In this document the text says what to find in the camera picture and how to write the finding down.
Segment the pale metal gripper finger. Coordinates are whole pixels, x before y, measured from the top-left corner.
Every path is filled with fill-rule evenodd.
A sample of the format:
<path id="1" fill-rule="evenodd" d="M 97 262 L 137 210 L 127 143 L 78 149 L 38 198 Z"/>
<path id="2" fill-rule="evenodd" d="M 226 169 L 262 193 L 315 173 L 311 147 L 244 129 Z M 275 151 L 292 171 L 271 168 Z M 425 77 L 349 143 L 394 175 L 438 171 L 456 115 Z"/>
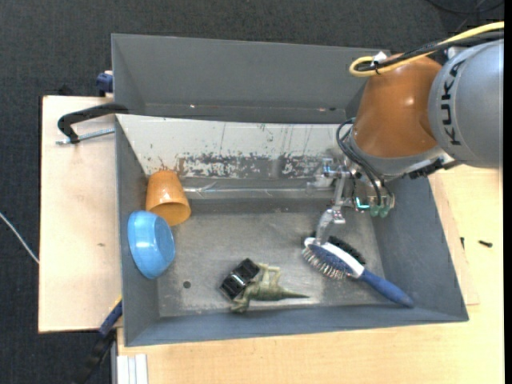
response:
<path id="1" fill-rule="evenodd" d="M 327 209 L 318 220 L 315 232 L 315 240 L 319 245 L 328 242 L 329 237 L 334 234 L 336 229 L 346 223 L 341 210 L 333 208 Z"/>
<path id="2" fill-rule="evenodd" d="M 333 194 L 340 179 L 339 164 L 332 158 L 324 158 L 313 176 L 306 182 L 306 195 Z"/>

